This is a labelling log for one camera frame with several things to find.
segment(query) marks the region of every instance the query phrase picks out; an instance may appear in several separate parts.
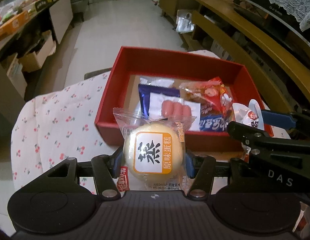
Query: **orange and white label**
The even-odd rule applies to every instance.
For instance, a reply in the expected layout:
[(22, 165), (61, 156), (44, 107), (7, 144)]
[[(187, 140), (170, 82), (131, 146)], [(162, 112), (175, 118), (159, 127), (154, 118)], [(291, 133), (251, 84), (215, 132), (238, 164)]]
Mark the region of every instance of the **orange and white label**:
[(172, 171), (173, 144), (169, 133), (138, 132), (134, 149), (134, 171), (162, 174)]

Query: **metal screw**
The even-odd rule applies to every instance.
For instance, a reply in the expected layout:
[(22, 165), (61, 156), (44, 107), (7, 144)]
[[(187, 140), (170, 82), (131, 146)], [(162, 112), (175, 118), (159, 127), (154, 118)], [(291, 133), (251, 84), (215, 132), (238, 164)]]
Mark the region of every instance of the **metal screw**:
[(106, 189), (102, 192), (104, 197), (115, 197), (117, 195), (117, 191), (114, 189)]
[(195, 198), (202, 198), (202, 197), (205, 197), (206, 192), (204, 190), (201, 190), (201, 189), (193, 189), (190, 192), (190, 195), (195, 197)]
[(253, 149), (251, 150), (251, 153), (254, 154), (254, 155), (257, 155), (257, 154), (260, 154), (260, 150), (259, 149)]

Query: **tile floor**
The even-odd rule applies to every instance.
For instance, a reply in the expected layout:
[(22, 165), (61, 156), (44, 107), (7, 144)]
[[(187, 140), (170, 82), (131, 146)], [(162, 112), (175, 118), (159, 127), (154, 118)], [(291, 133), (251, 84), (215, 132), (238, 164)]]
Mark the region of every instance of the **tile floor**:
[[(83, 80), (87, 72), (112, 67), (121, 46), (185, 51), (181, 47), (183, 42), (179, 35), (160, 13), (160, 8), (154, 6), (151, 0), (116, 0), (90, 4), (84, 15), (85, 22), (78, 27), (80, 30), (65, 83), (57, 77), (47, 86), (59, 90)], [(13, 192), (10, 138), (5, 138), (0, 143), (0, 228), (9, 236), (15, 232), (7, 213), (7, 202)]]

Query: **purple snack package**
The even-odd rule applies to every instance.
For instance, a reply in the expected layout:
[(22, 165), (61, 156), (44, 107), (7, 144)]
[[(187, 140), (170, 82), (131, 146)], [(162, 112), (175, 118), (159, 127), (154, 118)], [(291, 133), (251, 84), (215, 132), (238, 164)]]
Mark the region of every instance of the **purple snack package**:
[(180, 97), (179, 89), (156, 87), (143, 84), (138, 85), (138, 93), (141, 101), (142, 113), (145, 116), (149, 115), (151, 93), (163, 94), (170, 97)]

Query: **cherry print tablecloth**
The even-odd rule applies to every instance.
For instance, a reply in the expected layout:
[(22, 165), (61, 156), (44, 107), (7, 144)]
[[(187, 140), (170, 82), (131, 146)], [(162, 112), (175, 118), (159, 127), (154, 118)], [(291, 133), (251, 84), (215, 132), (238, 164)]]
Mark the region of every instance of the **cherry print tablecloth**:
[[(104, 143), (94, 125), (108, 76), (106, 72), (25, 104), (12, 131), (15, 190), (65, 158), (90, 161), (116, 150)], [(80, 178), (80, 184), (95, 192), (93, 178)]]

